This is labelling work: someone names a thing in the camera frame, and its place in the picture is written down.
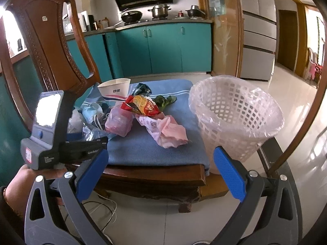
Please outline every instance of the green wall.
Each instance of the green wall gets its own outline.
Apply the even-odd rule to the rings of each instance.
[[[27,106],[32,112],[42,92],[30,57],[14,64],[15,74]],[[24,161],[20,154],[20,141],[29,137],[7,93],[4,77],[0,76],[0,185],[7,185]]]

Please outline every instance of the teal kitchen cabinet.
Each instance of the teal kitchen cabinet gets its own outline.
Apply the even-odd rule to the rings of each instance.
[[[183,72],[211,71],[211,24],[179,23],[178,44]]]
[[[122,70],[122,64],[120,61],[120,54],[117,44],[117,38],[115,32],[106,33],[106,41],[108,46],[110,66],[112,67],[114,78],[123,78],[124,73]]]
[[[124,77],[151,74],[147,27],[121,30],[116,38]]]
[[[182,72],[177,24],[147,26],[152,73]]]
[[[106,82],[112,79],[110,66],[107,58],[106,48],[104,45],[103,35],[96,34],[92,36],[85,37],[85,41],[89,47],[90,53],[98,67],[100,78],[102,82]],[[69,40],[67,42],[68,49],[72,55],[77,67],[81,73],[87,78],[90,73],[83,59],[83,56],[77,46],[76,40]],[[81,106],[87,95],[89,94],[91,88],[89,88],[81,97],[76,100],[75,105]]]

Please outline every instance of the label sticker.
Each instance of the label sticker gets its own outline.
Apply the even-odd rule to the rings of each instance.
[[[26,147],[25,158],[29,163],[32,163],[32,151],[28,147]]]

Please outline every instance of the human hand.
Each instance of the human hand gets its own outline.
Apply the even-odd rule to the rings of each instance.
[[[43,175],[46,179],[60,178],[66,171],[66,168],[33,170],[29,169],[27,165],[23,165],[5,189],[4,199],[16,214],[24,218],[35,178],[39,175]]]

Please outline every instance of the chair backrest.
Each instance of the chair backrest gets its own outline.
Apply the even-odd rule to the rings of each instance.
[[[62,21],[64,2],[67,3],[78,48],[90,72],[88,78],[82,75],[68,50]],[[44,91],[69,90],[80,97],[96,82],[101,83],[82,34],[75,0],[11,0],[7,10],[17,21]],[[4,27],[0,27],[0,32],[4,32]],[[0,52],[0,59],[8,59],[7,53]],[[10,95],[24,124],[31,131],[33,115],[24,101],[13,67],[10,62],[2,63]]]

